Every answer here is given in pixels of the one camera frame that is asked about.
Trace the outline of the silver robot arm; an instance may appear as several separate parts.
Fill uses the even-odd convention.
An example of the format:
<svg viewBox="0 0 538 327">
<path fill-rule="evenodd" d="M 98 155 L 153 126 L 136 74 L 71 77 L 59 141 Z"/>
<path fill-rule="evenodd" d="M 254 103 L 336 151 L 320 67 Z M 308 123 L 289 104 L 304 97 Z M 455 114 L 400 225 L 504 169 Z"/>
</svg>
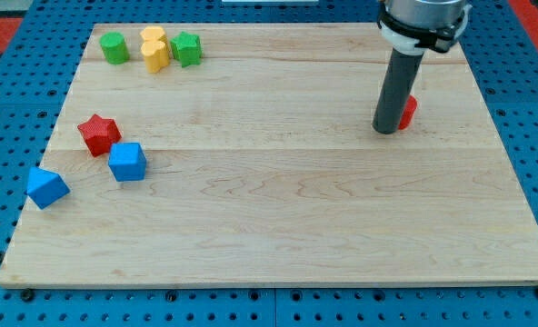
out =
<svg viewBox="0 0 538 327">
<path fill-rule="evenodd" d="M 466 0 L 387 0 L 380 3 L 377 24 L 402 55 L 445 54 L 462 36 L 471 9 Z"/>
</svg>

